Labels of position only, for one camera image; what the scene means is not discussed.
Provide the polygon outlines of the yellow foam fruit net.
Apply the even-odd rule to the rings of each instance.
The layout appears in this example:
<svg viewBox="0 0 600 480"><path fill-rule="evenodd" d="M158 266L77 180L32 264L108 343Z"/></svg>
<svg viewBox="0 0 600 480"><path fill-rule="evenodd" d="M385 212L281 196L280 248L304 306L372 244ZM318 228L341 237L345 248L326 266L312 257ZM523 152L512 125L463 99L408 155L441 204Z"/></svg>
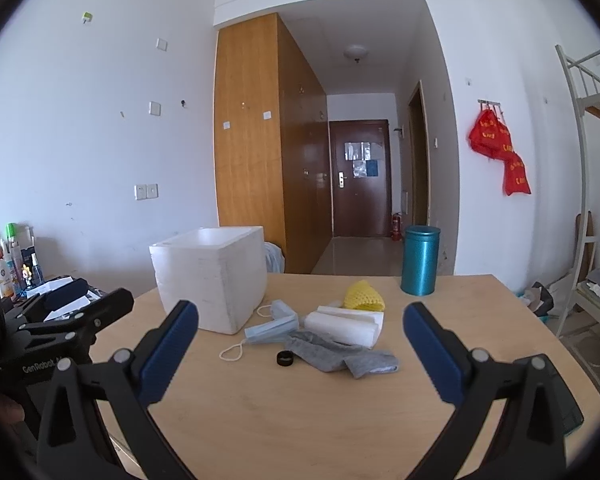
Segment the yellow foam fruit net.
<svg viewBox="0 0 600 480"><path fill-rule="evenodd" d="M342 306L348 310L384 312L385 300L366 280L350 285L342 300Z"/></svg>

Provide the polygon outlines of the white bunk bed frame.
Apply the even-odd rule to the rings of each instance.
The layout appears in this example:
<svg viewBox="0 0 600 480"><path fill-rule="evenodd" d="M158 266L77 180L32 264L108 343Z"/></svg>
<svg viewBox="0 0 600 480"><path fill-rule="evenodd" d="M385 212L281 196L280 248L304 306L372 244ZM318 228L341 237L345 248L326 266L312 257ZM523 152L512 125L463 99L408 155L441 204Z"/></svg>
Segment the white bunk bed frame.
<svg viewBox="0 0 600 480"><path fill-rule="evenodd" d="M568 316L581 309L600 326L600 169L594 150L600 144L592 139L591 127L600 124L600 75L591 63L600 60L600 49L580 58L556 47L566 77L576 121L580 162L580 206L576 217L576 246L568 276L570 289L558 318L556 335L566 332Z"/></svg>

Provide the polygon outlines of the wooden wardrobe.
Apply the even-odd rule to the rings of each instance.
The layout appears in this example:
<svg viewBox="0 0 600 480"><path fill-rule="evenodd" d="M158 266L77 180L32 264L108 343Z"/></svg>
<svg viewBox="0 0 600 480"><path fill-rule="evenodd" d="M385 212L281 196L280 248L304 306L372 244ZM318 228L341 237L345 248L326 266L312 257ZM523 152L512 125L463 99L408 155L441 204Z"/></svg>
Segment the wooden wardrobe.
<svg viewBox="0 0 600 480"><path fill-rule="evenodd" d="M260 226L289 273L332 237L326 93L282 18L220 30L214 168L221 226Z"/></svg>

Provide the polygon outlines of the white styrofoam box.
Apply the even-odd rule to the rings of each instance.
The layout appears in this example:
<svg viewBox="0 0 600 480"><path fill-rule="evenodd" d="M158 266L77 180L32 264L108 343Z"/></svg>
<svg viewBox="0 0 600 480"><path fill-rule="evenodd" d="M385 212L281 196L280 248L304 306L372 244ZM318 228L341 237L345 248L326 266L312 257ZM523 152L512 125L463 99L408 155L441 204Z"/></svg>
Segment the white styrofoam box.
<svg viewBox="0 0 600 480"><path fill-rule="evenodd" d="M234 335L251 318L266 289L260 226L202 228L149 246L166 312L181 300L198 310L198 326Z"/></svg>

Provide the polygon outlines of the side room door frame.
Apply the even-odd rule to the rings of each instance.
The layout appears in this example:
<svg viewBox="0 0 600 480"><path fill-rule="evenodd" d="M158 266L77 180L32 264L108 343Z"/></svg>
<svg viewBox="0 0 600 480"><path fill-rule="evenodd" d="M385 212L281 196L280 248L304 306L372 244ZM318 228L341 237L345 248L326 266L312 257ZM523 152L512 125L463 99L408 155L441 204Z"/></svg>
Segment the side room door frame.
<svg viewBox="0 0 600 480"><path fill-rule="evenodd" d="M407 104L411 145L412 223L426 226L430 218L430 156L425 100L419 80Z"/></svg>

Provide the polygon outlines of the blue face mask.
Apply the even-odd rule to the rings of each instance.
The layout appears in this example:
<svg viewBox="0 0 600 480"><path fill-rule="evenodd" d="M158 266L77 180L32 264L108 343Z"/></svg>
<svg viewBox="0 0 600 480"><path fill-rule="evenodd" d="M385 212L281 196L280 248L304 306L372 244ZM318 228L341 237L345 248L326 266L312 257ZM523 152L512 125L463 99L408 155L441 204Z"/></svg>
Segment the blue face mask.
<svg viewBox="0 0 600 480"><path fill-rule="evenodd" d="M266 322L245 328L242 340L221 351L220 360L239 361L244 354L245 346L282 344L289 334L300 327L298 313L283 300L276 299L270 304L257 307L256 313L260 318L266 318Z"/></svg>

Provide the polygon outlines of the blue sheet covered bin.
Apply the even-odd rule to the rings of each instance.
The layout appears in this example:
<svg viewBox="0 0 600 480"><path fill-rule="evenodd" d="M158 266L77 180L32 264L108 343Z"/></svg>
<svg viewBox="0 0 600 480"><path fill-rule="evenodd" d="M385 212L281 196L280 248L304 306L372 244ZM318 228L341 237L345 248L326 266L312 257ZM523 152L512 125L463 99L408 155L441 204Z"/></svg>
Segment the blue sheet covered bin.
<svg viewBox="0 0 600 480"><path fill-rule="evenodd" d="M265 266L268 273L284 273L285 257L282 248L271 242L264 243Z"/></svg>

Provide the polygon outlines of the red hanging bags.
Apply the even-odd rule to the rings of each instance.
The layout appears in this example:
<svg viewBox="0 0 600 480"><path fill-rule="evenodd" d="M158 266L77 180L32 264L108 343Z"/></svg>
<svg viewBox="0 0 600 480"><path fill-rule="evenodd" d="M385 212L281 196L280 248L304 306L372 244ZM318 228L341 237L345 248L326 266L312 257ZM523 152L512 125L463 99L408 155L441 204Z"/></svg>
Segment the red hanging bags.
<svg viewBox="0 0 600 480"><path fill-rule="evenodd" d="M506 196L530 195L526 165L516 153L509 128L499 111L495 105L480 102L480 112L468 133L469 146L474 152L503 164L502 188Z"/></svg>

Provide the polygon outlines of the double wall socket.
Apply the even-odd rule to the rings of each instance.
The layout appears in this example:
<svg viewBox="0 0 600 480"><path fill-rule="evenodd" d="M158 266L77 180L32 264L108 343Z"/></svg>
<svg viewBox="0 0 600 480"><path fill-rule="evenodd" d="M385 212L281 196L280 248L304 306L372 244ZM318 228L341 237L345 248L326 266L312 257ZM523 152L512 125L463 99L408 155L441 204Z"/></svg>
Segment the double wall socket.
<svg viewBox="0 0 600 480"><path fill-rule="evenodd" d="M158 184L134 185L134 200L155 200L159 197Z"/></svg>

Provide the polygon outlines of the wall light switch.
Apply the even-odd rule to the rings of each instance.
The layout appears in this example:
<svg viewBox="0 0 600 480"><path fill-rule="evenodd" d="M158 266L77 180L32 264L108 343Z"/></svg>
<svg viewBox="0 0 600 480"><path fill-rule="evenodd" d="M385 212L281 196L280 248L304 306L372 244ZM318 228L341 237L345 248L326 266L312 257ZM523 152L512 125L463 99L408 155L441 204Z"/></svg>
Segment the wall light switch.
<svg viewBox="0 0 600 480"><path fill-rule="evenodd" d="M161 104L158 102L150 101L148 112L152 116L160 116L161 115Z"/></svg>

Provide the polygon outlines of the ceiling lamp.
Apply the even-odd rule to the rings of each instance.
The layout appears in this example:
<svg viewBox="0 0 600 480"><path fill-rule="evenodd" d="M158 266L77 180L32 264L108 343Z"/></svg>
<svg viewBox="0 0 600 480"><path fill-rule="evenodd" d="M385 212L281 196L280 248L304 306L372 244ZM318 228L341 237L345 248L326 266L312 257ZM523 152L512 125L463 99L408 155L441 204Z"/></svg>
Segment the ceiling lamp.
<svg viewBox="0 0 600 480"><path fill-rule="evenodd" d="M364 58L367 58L368 49L360 44L350 44L343 51L343 56L355 64L360 64Z"/></svg>

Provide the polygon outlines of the red fire extinguisher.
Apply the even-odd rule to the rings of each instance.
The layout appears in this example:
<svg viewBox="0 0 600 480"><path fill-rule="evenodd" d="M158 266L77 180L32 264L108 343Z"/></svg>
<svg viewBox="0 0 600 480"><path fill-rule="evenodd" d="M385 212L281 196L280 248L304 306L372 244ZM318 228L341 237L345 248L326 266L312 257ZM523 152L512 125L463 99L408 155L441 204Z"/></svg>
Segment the red fire extinguisher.
<svg viewBox="0 0 600 480"><path fill-rule="evenodd" d="M391 217L391 239L395 242L400 242L403 240L402 234L402 214L400 212L396 212Z"/></svg>

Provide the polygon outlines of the dark brown entrance door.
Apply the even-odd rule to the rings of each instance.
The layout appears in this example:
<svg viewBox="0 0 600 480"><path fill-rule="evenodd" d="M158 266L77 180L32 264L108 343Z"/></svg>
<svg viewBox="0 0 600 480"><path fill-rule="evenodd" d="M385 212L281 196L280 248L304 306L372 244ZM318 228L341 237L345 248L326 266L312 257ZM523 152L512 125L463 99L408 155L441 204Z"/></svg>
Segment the dark brown entrance door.
<svg viewBox="0 0 600 480"><path fill-rule="evenodd" d="M386 237L391 217L389 123L329 124L332 208L336 237Z"/></svg>

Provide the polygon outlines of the bottles on side shelf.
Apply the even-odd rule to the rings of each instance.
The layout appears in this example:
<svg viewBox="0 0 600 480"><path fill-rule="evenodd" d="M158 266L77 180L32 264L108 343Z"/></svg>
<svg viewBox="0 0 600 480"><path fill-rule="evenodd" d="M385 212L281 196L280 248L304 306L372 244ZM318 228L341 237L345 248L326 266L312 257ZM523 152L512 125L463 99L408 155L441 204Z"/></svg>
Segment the bottles on side shelf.
<svg viewBox="0 0 600 480"><path fill-rule="evenodd" d="M1 239L2 256L12 291L20 299L27 296L28 290L44 283L36 254L35 236L30 226L20 226L15 222L7 223L4 230L5 236Z"/></svg>

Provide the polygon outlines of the teal metal canister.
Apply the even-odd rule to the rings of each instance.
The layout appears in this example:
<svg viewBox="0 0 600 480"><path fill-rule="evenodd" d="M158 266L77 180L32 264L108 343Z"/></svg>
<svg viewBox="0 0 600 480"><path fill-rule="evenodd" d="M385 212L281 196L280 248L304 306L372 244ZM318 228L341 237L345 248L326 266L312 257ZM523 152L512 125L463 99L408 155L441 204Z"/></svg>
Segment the teal metal canister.
<svg viewBox="0 0 600 480"><path fill-rule="evenodd" d="M435 226L409 226L404 232L401 289L427 296L436 286L441 231Z"/></svg>

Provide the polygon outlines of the grey sock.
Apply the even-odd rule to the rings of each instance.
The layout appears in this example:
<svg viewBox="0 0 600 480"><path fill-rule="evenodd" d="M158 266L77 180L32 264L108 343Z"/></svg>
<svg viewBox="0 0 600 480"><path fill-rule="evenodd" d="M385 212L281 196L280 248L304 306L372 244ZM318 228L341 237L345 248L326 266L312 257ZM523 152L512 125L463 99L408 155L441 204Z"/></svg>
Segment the grey sock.
<svg viewBox="0 0 600 480"><path fill-rule="evenodd" d="M339 342L309 330L296 330L284 341L287 351L323 373L348 370L355 379L395 373L400 366L388 351L370 350Z"/></svg>

